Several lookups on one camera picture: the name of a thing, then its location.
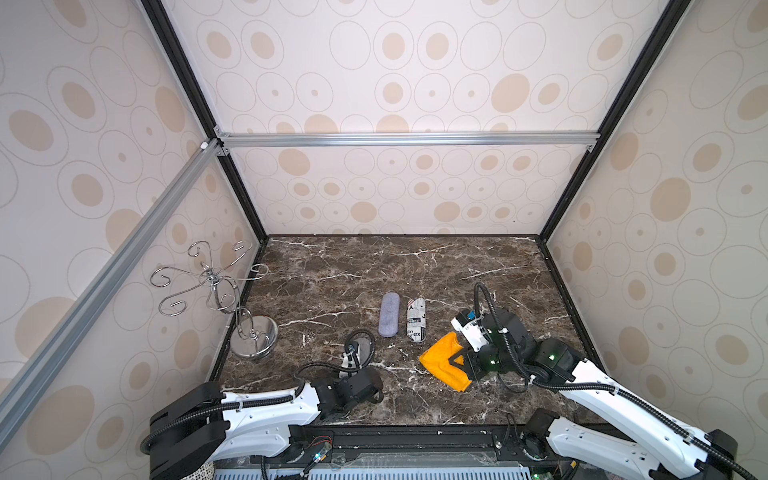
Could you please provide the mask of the orange microfiber cloth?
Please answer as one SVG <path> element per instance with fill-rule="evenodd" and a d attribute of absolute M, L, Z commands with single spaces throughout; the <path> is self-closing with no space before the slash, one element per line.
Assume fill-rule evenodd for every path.
<path fill-rule="evenodd" d="M 449 358 L 460 350 L 466 350 L 459 343 L 455 332 L 450 332 L 420 357 L 420 363 L 435 378 L 458 392 L 466 391 L 472 383 L 468 375 L 449 365 Z"/>

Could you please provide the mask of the newspaper print eyeglass case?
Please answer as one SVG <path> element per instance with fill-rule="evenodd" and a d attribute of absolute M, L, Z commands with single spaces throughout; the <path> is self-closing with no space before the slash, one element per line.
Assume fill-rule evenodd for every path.
<path fill-rule="evenodd" d="M 426 335 L 426 301 L 415 298 L 407 306 L 407 336 L 414 343 L 424 341 Z"/>

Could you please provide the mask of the lavender fabric eyeglass case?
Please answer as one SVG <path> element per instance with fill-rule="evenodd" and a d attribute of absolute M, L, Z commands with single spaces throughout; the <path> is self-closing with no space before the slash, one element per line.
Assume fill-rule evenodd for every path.
<path fill-rule="evenodd" d="M 399 330 L 400 296 L 395 292 L 387 292 L 381 300 L 378 332 L 383 338 L 397 335 Z"/>

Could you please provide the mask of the dark grey eyeglass case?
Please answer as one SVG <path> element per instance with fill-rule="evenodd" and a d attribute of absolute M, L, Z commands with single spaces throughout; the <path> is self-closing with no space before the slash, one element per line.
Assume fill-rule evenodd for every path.
<path fill-rule="evenodd" d="M 345 343 L 345 363 L 348 368 L 363 368 L 372 360 L 375 349 L 374 341 L 366 335 L 361 335 Z"/>

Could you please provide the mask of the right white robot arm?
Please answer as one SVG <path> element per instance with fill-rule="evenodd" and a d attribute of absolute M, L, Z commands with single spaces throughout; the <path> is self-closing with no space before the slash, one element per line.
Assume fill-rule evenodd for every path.
<path fill-rule="evenodd" d="M 451 322 L 468 345 L 449 363 L 469 380 L 516 373 L 529 384 L 559 393 L 621 432 L 615 437 L 537 409 L 517 434 L 531 460 L 550 455 L 586 462 L 624 479 L 730 479 L 750 473 L 736 460 L 738 444 L 721 430 L 705 432 L 657 409 L 625 389 L 567 343 L 535 339 L 506 310 L 462 310 Z"/>

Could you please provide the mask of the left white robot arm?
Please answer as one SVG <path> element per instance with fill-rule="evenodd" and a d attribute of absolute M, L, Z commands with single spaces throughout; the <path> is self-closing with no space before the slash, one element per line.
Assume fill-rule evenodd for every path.
<path fill-rule="evenodd" d="M 224 392 L 209 381 L 151 417 L 140 451 L 149 457 L 152 479 L 182 479 L 213 461 L 276 457 L 291 446 L 293 427 L 341 417 L 364 402 L 380 402 L 383 393 L 371 366 L 262 393 Z"/>

